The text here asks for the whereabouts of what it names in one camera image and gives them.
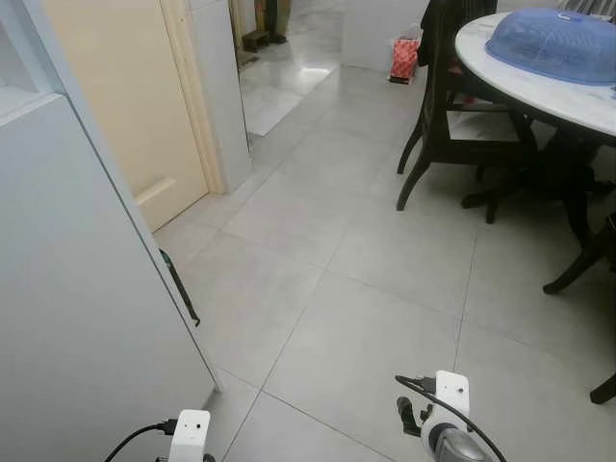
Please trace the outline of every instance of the tiled floor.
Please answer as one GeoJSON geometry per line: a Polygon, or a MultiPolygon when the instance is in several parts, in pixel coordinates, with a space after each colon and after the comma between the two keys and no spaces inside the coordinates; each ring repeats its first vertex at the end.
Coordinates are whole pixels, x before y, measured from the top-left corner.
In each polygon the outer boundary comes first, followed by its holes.
{"type": "Polygon", "coordinates": [[[294,2],[288,42],[258,53],[240,72],[246,129],[266,135],[338,67],[342,0],[294,2]]]}
{"type": "Polygon", "coordinates": [[[257,142],[237,191],[157,233],[226,385],[208,404],[218,460],[426,462],[394,375],[439,369],[470,378],[472,417],[508,460],[614,460],[616,402],[587,395],[614,372],[613,280],[600,265],[541,291],[578,252],[560,205],[521,194],[487,225],[459,207],[482,188],[473,170],[435,166],[396,212],[422,82],[335,71],[257,142]]]}

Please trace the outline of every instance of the white table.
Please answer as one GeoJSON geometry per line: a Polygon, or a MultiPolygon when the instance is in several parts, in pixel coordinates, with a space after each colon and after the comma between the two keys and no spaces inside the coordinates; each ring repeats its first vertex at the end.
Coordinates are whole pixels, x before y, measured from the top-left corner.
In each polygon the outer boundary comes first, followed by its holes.
{"type": "Polygon", "coordinates": [[[462,63],[491,87],[530,108],[590,129],[597,135],[616,137],[616,91],[612,86],[563,82],[488,55],[485,43],[507,15],[483,16],[460,29],[455,38],[455,51],[462,63]]]}

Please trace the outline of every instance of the blue plastic cover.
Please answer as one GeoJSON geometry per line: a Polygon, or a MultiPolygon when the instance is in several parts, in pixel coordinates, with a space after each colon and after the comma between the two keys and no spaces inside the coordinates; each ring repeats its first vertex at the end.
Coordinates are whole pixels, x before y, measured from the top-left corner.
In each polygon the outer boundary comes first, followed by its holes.
{"type": "Polygon", "coordinates": [[[500,22],[486,50],[505,63],[554,79],[616,83],[616,26],[586,14],[518,10],[500,22]]]}

